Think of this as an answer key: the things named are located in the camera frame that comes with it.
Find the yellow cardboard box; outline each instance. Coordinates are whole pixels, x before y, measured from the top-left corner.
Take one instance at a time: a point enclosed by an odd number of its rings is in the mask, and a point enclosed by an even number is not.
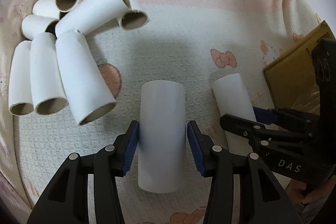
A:
[[[311,51],[322,38],[335,39],[323,21],[264,69],[274,106],[319,114],[320,96]]]

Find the tube end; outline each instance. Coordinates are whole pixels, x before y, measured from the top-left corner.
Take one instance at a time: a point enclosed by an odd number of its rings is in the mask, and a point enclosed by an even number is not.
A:
[[[92,111],[89,115],[87,115],[83,120],[81,120],[78,125],[83,126],[89,122],[93,122],[94,120],[97,120],[98,118],[104,116],[105,114],[109,113],[114,107],[116,106],[116,103],[108,103],[106,105],[101,106],[100,108]]]
[[[9,112],[15,116],[27,115],[34,111],[34,107],[30,103],[18,103],[9,107]]]
[[[148,16],[142,11],[131,11],[126,13],[121,19],[121,27],[124,30],[134,30],[141,28],[148,21]]]
[[[36,106],[36,113],[40,115],[50,115],[61,111],[68,105],[65,98],[51,98],[39,103]]]

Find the fabric surface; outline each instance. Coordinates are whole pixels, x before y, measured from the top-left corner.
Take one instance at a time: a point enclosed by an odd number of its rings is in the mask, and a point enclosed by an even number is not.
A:
[[[37,0],[0,0],[0,197],[25,223],[30,204],[17,168],[13,119],[8,111],[8,81],[15,47],[23,40],[22,19],[31,14]]]
[[[131,120],[139,119],[141,86],[150,80],[183,84],[187,121],[196,120],[215,144],[227,148],[210,83],[239,72],[252,104],[273,107],[263,68],[318,25],[305,0],[139,1],[150,19],[145,27],[125,32],[112,20],[86,37],[117,95],[112,112],[81,127],[69,107],[46,117],[34,113],[15,117],[16,156],[32,205],[70,153],[95,153],[125,133]],[[126,223],[201,221],[211,179],[196,171],[188,143],[186,153],[182,189],[152,194],[137,185],[136,152],[130,172],[117,179]],[[92,185],[90,177],[89,214],[90,223],[95,223]],[[235,204],[233,223],[237,213]]]

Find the pink peach print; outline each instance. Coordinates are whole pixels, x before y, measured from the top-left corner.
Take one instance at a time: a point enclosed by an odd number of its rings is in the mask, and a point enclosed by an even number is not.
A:
[[[196,210],[191,214],[174,213],[170,217],[169,224],[196,224],[205,214],[205,208]]]
[[[261,41],[260,49],[263,52],[263,54],[266,54],[268,52],[268,48],[264,40]]]
[[[121,90],[121,75],[119,70],[111,64],[101,64],[98,68],[111,93],[116,97]]]
[[[293,41],[295,43],[298,43],[301,39],[303,39],[305,36],[303,34],[296,34],[293,33]]]
[[[223,53],[212,49],[211,57],[215,65],[219,68],[224,68],[225,66],[237,67],[237,60],[232,52],[228,51]]]

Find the pink drawing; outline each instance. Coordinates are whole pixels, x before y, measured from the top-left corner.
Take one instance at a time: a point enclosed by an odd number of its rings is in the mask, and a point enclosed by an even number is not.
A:
[[[235,68],[237,66],[237,60],[232,52],[220,52],[217,50],[211,50],[211,56],[215,65],[219,68],[224,68],[225,66],[231,66]]]
[[[121,75],[119,70],[111,64],[101,64],[98,66],[107,86],[116,97],[121,90]]]
[[[274,60],[278,58],[278,55],[280,55],[280,50],[277,50],[276,48],[272,47],[271,45],[265,43],[264,40],[261,41],[260,49],[264,54],[264,57],[262,58],[262,62],[264,63],[264,66],[267,66]]]
[[[295,43],[298,43],[301,39],[303,39],[305,36],[303,34],[296,34],[293,33],[293,41]]]
[[[0,95],[4,96],[8,93],[7,77],[0,72]]]
[[[17,18],[19,16],[26,17],[28,13],[29,7],[26,3],[19,3],[14,5],[14,17]]]

